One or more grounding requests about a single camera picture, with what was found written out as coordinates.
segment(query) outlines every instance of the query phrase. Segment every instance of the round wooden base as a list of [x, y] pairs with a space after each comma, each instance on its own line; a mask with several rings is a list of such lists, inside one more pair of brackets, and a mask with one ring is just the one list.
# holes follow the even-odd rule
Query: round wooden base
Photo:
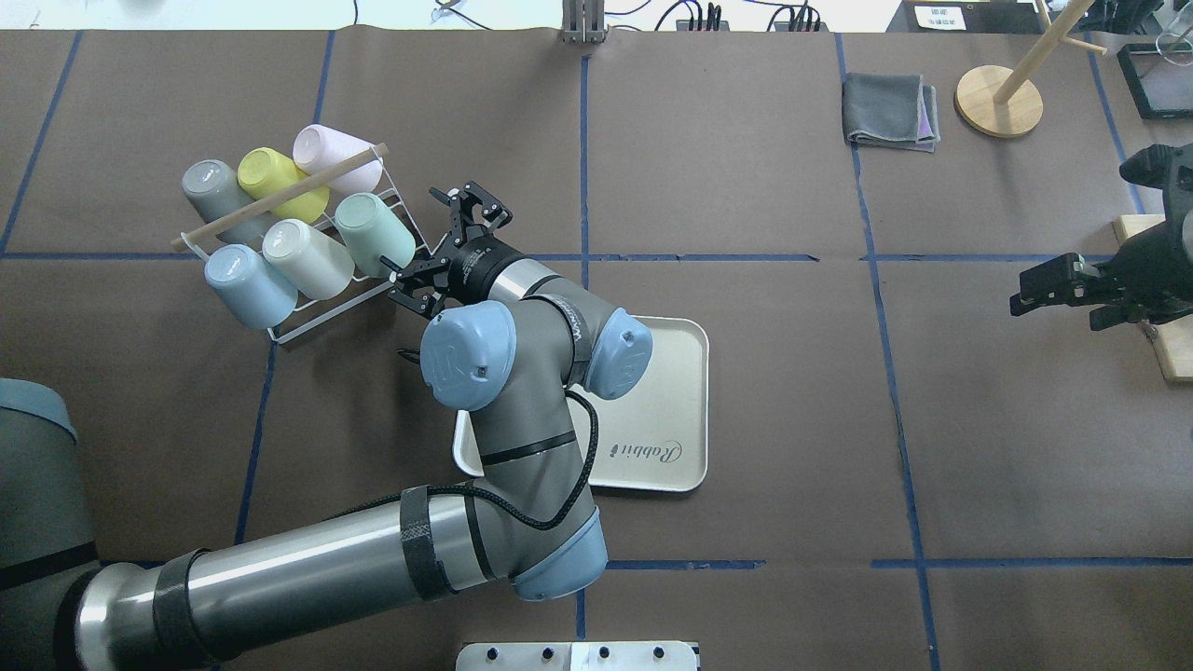
[[953, 98], [957, 112], [970, 125], [994, 137], [1025, 135], [1044, 116], [1044, 100], [1030, 80], [1006, 104], [995, 104], [994, 94], [1010, 72], [1002, 66], [981, 66], [965, 73], [957, 84]]

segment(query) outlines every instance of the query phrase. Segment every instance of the cup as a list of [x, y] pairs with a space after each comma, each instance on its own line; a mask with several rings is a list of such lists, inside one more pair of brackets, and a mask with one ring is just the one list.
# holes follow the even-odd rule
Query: cup
[[245, 245], [220, 247], [203, 266], [208, 285], [249, 328], [282, 324], [298, 304], [298, 289]]
[[385, 257], [406, 267], [414, 259], [414, 235], [375, 193], [353, 193], [335, 208], [335, 228], [352, 260], [370, 277], [389, 277]]
[[1156, 50], [1174, 66], [1193, 64], [1193, 2], [1181, 7], [1172, 23], [1156, 37]]
[[316, 301], [344, 291], [356, 270], [344, 245], [296, 218], [274, 223], [265, 234], [261, 253], [291, 284]]
[[[243, 208], [253, 202], [253, 197], [236, 184], [236, 172], [228, 164], [205, 159], [186, 168], [183, 173], [183, 193], [199, 213], [203, 223], [212, 221]], [[243, 223], [216, 235], [229, 245], [249, 245], [260, 240], [278, 217], [264, 213]]]
[[[240, 167], [236, 168], [236, 180], [256, 199], [282, 191], [305, 178], [307, 173], [298, 170], [290, 156], [268, 147], [253, 149], [245, 155]], [[320, 186], [282, 203], [271, 211], [282, 218], [297, 218], [311, 223], [327, 209], [327, 201], [330, 197], [332, 191], [327, 186]]]
[[[307, 172], [319, 172], [329, 168], [335, 164], [350, 159], [360, 152], [372, 147], [371, 142], [359, 137], [341, 133], [334, 128], [328, 128], [313, 123], [298, 131], [295, 137], [295, 164]], [[381, 159], [367, 162], [357, 170], [338, 177], [328, 183], [328, 186], [340, 193], [356, 193], [358, 191], [372, 191], [381, 181]]]

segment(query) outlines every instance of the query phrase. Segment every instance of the folded towel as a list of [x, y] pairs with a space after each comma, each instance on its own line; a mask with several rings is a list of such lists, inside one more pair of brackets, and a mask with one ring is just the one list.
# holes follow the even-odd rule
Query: folded towel
[[846, 74], [841, 118], [859, 144], [931, 153], [940, 141], [937, 90], [920, 75]]

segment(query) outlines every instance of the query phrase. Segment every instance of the yellow cup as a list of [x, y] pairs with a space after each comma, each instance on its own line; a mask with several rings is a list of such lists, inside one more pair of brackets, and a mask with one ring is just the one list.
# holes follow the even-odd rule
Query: yellow cup
[[[241, 159], [240, 167], [236, 168], [236, 181], [240, 183], [240, 187], [258, 201], [305, 178], [307, 173], [298, 170], [290, 156], [268, 147], [253, 149]], [[332, 190], [320, 186], [270, 211], [283, 218], [313, 223], [327, 209], [327, 201], [330, 197]]]

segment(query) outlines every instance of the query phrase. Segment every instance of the dish rack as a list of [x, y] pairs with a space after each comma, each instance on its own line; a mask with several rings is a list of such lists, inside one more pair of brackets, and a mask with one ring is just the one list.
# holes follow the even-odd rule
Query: dish rack
[[[229, 230], [254, 216], [265, 214], [266, 211], [288, 201], [291, 201], [298, 196], [302, 196], [308, 191], [319, 189], [320, 186], [324, 186], [333, 179], [342, 177], [359, 168], [360, 166], [367, 165], [372, 161], [377, 161], [382, 166], [382, 180], [378, 183], [378, 187], [382, 187], [382, 191], [376, 191], [375, 189], [373, 192], [377, 195], [377, 197], [382, 199], [383, 203], [385, 203], [385, 205], [390, 209], [390, 211], [397, 215], [397, 218], [401, 220], [402, 223], [406, 226], [406, 228], [410, 232], [410, 234], [414, 235], [414, 242], [415, 242], [414, 258], [427, 259], [431, 257], [431, 254], [427, 247], [426, 239], [422, 236], [422, 232], [419, 230], [419, 226], [418, 223], [415, 223], [414, 216], [410, 214], [410, 210], [407, 209], [406, 199], [402, 198], [401, 192], [398, 192], [397, 185], [394, 183], [394, 178], [389, 174], [389, 170], [385, 168], [384, 161], [382, 161], [382, 156], [385, 156], [388, 153], [389, 148], [385, 146], [384, 142], [373, 144], [372, 147], [365, 149], [364, 152], [360, 152], [353, 156], [345, 159], [344, 161], [340, 161], [333, 166], [319, 171], [307, 177], [305, 179], [296, 181], [295, 184], [291, 184], [290, 186], [286, 186], [280, 191], [266, 196], [265, 198], [254, 201], [248, 205], [245, 205], [243, 208], [236, 211], [229, 213], [210, 223], [200, 226], [194, 230], [179, 233], [179, 236], [171, 241], [171, 247], [173, 247], [173, 250], [177, 252], [185, 252], [190, 250], [199, 259], [206, 261], [209, 254], [203, 250], [202, 242], [212, 241], [216, 239], [215, 236], [218, 235], [220, 233]], [[406, 216], [398, 215], [397, 211], [398, 208], [401, 208], [402, 214], [404, 214]], [[319, 216], [319, 218], [316, 218], [310, 226], [314, 227], [316, 230], [327, 230], [328, 228], [330, 228], [332, 229], [330, 233], [333, 235], [338, 235], [338, 232], [335, 230], [335, 227], [332, 223], [332, 217], [330, 215], [327, 214], [327, 210], [323, 210], [323, 213]], [[260, 252], [259, 244], [260, 241], [258, 240], [258, 248], [256, 248], [258, 252]], [[295, 338], [298, 338], [299, 336], [308, 333], [311, 330], [317, 328], [319, 326], [351, 310], [352, 308], [364, 303], [365, 301], [389, 291], [390, 289], [394, 288], [392, 278], [394, 276], [391, 273], [390, 279], [379, 279], [377, 281], [377, 284], [371, 287], [369, 290], [358, 294], [356, 296], [352, 296], [351, 298], [347, 300], [340, 300], [339, 296], [333, 298], [327, 298], [323, 301], [308, 300], [305, 303], [295, 307], [291, 315], [307, 310], [308, 308], [317, 303], [330, 303], [336, 300], [340, 300], [340, 302], [338, 302], [330, 309], [319, 314], [317, 316], [302, 321], [301, 324], [285, 330], [285, 332], [282, 331], [282, 326], [283, 324], [285, 324], [285, 321], [277, 326], [266, 328], [265, 331], [268, 334], [270, 340], [279, 345], [284, 345], [290, 340], [293, 340]], [[376, 278], [369, 276], [357, 277], [356, 275], [353, 275], [352, 277], [353, 283], [369, 282], [370, 279], [376, 279]]]

